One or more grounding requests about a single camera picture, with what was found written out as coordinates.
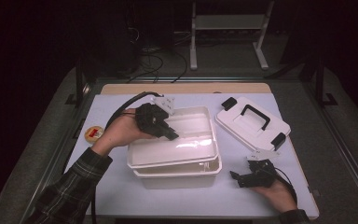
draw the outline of person's left hand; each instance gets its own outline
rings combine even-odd
[[[104,131],[91,147],[96,153],[107,156],[114,147],[123,147],[138,139],[151,139],[155,136],[139,130],[135,121],[135,109],[126,109]]]

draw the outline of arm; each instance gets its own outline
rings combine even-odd
[[[256,187],[253,190],[264,195],[272,206],[281,214],[279,220],[282,224],[310,223],[304,210],[298,209],[286,186],[278,180],[269,188]]]
[[[108,157],[111,150],[137,139],[153,137],[142,133],[133,117],[126,114],[115,119],[68,172],[43,191],[34,213],[25,223],[81,223],[95,187],[112,162]]]

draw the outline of table surface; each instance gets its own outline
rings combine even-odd
[[[108,84],[103,87],[102,95],[96,96],[83,129],[98,122],[103,125],[117,107],[130,99],[129,94],[142,91],[172,95],[175,97],[175,105],[179,107],[205,105],[209,108],[214,123],[214,116],[222,109],[220,104],[228,96],[248,97],[278,118],[281,117],[269,86],[263,83]],[[241,189],[229,175],[230,170],[240,174],[251,173],[245,159],[251,150],[216,123],[215,127],[223,169],[211,187],[146,189],[127,165],[127,149],[116,148],[110,155],[113,163],[97,188],[97,215],[244,219],[276,217],[276,211],[267,200],[250,189]],[[89,146],[85,140],[79,138],[68,167]],[[277,168],[284,170],[294,184],[299,208],[306,210],[310,218],[316,218],[319,211],[308,190],[307,180],[290,137],[279,151],[281,156],[271,161]]]

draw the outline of black handle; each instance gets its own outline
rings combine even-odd
[[[246,112],[247,109],[252,110],[252,111],[255,112],[258,116],[260,116],[262,119],[264,119],[264,120],[266,121],[266,123],[263,125],[263,127],[261,127],[261,129],[262,129],[263,131],[265,131],[265,130],[266,130],[266,127],[267,127],[267,125],[269,125],[269,122],[271,121],[271,119],[270,119],[267,115],[261,113],[258,109],[252,107],[251,105],[246,105],[246,106],[245,106],[245,108],[244,108],[244,109],[242,110],[242,112],[241,112],[241,115],[242,115],[242,116],[245,114],[245,112]]]

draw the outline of person's right hand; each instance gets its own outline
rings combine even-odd
[[[297,209],[296,202],[290,194],[290,191],[279,180],[275,180],[269,188],[254,187],[252,190],[264,195],[280,213]]]

